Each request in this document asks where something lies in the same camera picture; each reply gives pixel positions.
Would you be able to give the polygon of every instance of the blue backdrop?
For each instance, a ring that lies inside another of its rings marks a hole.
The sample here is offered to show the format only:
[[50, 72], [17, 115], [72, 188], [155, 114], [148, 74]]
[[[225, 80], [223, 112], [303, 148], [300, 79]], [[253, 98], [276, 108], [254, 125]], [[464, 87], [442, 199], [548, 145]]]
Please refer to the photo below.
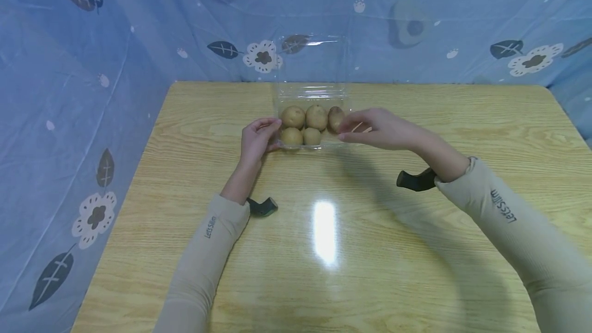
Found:
[[338, 63], [353, 82], [541, 84], [592, 137], [592, 0], [0, 0], [0, 24], [10, 333], [70, 330], [175, 80], [333, 81]]

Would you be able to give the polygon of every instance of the left hand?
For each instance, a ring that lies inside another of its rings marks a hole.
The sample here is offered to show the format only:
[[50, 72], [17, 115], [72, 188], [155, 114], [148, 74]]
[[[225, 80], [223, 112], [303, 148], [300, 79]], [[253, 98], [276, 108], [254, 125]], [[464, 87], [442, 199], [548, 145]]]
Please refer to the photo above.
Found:
[[280, 147], [276, 143], [280, 126], [282, 121], [277, 118], [262, 118], [248, 124], [240, 142], [239, 164], [259, 170], [263, 155]]

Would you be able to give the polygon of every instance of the wooden table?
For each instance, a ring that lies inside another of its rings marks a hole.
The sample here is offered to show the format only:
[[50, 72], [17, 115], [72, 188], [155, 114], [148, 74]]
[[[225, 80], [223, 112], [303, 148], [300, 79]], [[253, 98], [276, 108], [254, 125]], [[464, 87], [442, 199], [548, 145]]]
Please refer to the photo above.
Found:
[[[544, 88], [358, 84], [351, 100], [482, 157], [592, 255], [592, 154]], [[272, 113], [270, 84], [171, 87], [73, 333], [151, 332], [242, 127]], [[522, 283], [471, 219], [436, 189], [394, 185], [424, 168], [363, 146], [269, 155], [252, 197], [280, 209], [235, 245], [211, 332], [538, 331]]]

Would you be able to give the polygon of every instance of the black clip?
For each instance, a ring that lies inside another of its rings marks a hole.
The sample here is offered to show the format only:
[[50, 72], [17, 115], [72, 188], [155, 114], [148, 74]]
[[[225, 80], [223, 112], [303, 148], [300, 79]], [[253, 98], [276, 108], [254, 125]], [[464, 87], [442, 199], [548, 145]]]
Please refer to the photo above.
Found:
[[436, 186], [434, 183], [435, 178], [436, 173], [431, 168], [425, 170], [419, 175], [401, 172], [397, 177], [397, 186], [411, 189], [414, 192], [423, 192], [424, 190], [428, 190]]
[[267, 198], [262, 204], [257, 203], [251, 198], [247, 198], [247, 202], [249, 202], [251, 215], [253, 216], [269, 216], [278, 209], [278, 205], [275, 203], [275, 200], [273, 200], [272, 197]]

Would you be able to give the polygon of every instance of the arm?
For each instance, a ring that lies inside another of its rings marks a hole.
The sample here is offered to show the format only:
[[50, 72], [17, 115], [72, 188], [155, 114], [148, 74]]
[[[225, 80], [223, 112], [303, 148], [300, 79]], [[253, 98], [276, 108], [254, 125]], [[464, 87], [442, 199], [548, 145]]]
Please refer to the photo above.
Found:
[[592, 267], [544, 215], [477, 158], [437, 135], [414, 151], [437, 174], [438, 189], [466, 212], [521, 278], [542, 333], [581, 333], [592, 326]]
[[261, 158], [276, 146], [269, 140], [280, 127], [260, 119], [243, 130], [241, 159], [179, 260], [153, 333], [202, 333], [218, 282], [234, 243], [249, 221], [245, 204], [253, 189]]

